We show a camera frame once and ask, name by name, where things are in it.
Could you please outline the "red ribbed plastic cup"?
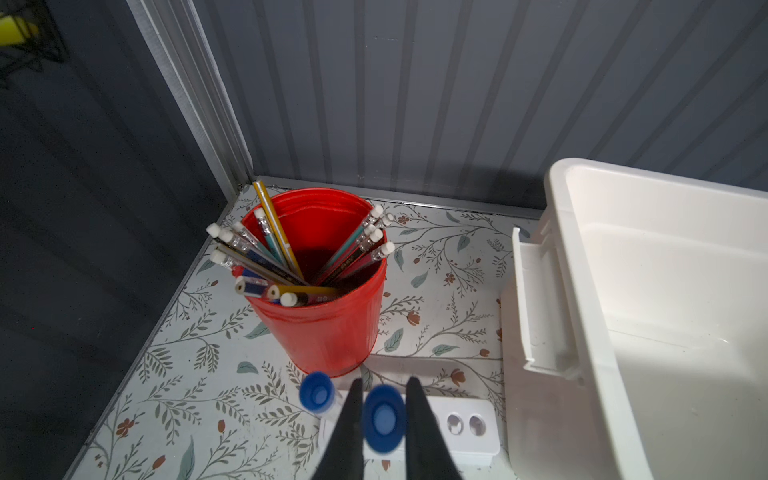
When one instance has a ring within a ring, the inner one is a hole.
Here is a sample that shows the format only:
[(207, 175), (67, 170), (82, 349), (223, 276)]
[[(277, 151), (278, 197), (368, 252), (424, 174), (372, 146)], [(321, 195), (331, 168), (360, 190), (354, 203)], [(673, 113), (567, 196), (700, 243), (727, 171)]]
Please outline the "red ribbed plastic cup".
[[(305, 188), (271, 197), (302, 274), (311, 280), (373, 205), (330, 188)], [(364, 363), (376, 343), (387, 262), (351, 280), (353, 289), (329, 302), (283, 307), (246, 297), (297, 368), (339, 377)]]

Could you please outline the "clear test tube blue cap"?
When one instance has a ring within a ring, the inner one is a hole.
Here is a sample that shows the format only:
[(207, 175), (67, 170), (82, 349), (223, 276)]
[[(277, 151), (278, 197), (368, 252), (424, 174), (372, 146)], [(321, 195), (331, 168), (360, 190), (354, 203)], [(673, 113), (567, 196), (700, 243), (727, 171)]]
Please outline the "clear test tube blue cap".
[(336, 404), (336, 387), (325, 373), (312, 372), (300, 385), (299, 400), (305, 410), (316, 415), (326, 414)]

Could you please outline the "beige plastic storage bin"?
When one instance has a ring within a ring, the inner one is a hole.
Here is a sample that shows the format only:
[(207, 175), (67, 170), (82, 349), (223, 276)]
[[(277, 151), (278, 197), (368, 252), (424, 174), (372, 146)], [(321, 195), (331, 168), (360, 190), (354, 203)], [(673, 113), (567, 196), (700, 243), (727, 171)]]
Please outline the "beige plastic storage bin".
[(522, 479), (767, 475), (767, 196), (580, 158), (511, 235), (508, 456)]

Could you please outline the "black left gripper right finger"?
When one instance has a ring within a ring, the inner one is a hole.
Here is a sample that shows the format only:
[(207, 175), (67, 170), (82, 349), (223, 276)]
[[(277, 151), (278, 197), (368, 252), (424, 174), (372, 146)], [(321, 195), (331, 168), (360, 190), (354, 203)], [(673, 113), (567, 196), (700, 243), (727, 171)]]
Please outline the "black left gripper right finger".
[(406, 478), (461, 479), (417, 377), (411, 377), (406, 384), (405, 406)]

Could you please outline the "white test tube rack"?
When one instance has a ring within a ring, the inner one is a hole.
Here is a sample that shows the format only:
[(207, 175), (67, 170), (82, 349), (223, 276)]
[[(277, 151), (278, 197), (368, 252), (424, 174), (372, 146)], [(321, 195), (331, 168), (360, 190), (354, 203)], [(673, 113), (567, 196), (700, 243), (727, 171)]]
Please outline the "white test tube rack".
[[(453, 462), (458, 466), (485, 467), (499, 454), (501, 446), (495, 410), (487, 400), (429, 396), (430, 407)], [(366, 460), (403, 461), (405, 436), (388, 454), (372, 451), (363, 436)]]

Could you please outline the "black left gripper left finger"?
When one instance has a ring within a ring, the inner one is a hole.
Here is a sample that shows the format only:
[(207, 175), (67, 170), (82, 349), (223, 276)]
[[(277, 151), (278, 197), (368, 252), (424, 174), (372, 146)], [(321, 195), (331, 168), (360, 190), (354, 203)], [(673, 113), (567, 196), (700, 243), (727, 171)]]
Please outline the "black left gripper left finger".
[(363, 479), (363, 383), (355, 379), (345, 398), (314, 480)]

